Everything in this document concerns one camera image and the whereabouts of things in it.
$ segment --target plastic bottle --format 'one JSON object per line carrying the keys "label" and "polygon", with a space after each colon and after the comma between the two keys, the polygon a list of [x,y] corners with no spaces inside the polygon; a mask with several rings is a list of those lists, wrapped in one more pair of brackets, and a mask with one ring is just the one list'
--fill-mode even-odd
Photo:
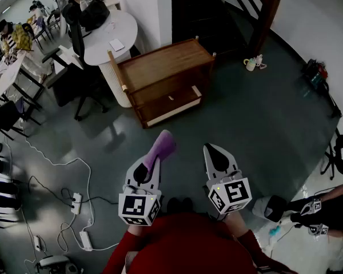
{"label": "plastic bottle", "polygon": [[85,0],[80,0],[80,9],[84,11],[88,7],[88,4]]}

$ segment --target round white table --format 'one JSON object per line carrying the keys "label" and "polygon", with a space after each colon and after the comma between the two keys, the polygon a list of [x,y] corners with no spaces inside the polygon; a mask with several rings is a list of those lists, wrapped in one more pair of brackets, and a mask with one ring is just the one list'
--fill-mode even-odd
{"label": "round white table", "polygon": [[[107,52],[111,50],[117,62],[121,58],[130,58],[129,50],[135,44],[136,37],[137,23],[133,16],[121,10],[110,10],[103,25],[84,38],[85,62],[99,66],[117,102],[122,107],[131,107],[131,103],[121,89]],[[119,39],[124,48],[115,51],[109,43],[113,39]]]}

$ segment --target black bag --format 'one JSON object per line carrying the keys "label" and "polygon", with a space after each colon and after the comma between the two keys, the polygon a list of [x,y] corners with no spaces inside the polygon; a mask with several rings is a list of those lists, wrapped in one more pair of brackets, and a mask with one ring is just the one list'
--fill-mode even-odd
{"label": "black bag", "polygon": [[81,12],[79,22],[85,27],[86,31],[92,31],[99,28],[109,15],[109,9],[101,0],[93,0],[89,6]]}

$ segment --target electrical outlet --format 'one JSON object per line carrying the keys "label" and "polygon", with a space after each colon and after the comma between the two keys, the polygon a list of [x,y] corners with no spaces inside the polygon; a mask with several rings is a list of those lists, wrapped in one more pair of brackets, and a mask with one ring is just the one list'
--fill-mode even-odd
{"label": "electrical outlet", "polygon": [[33,240],[34,240],[34,248],[38,251],[41,252],[41,242],[39,240],[39,237],[37,235],[33,236]]}
{"label": "electrical outlet", "polygon": [[80,237],[81,237],[82,245],[84,246],[84,250],[91,252],[93,250],[93,247],[91,246],[89,235],[87,234],[87,232],[81,231]]}
{"label": "electrical outlet", "polygon": [[76,215],[80,213],[81,199],[82,199],[82,196],[79,193],[74,193],[73,203],[71,206],[71,212]]}

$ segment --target black shoe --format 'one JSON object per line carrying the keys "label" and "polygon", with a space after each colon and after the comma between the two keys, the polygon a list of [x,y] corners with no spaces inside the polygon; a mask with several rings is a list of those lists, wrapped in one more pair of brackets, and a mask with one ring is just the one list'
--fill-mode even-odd
{"label": "black shoe", "polygon": [[191,198],[185,198],[182,202],[183,212],[193,212],[193,202]]}
{"label": "black shoe", "polygon": [[180,213],[181,207],[182,207],[182,204],[180,203],[180,201],[177,198],[171,198],[169,200],[169,202],[167,203],[166,212],[168,214]]}

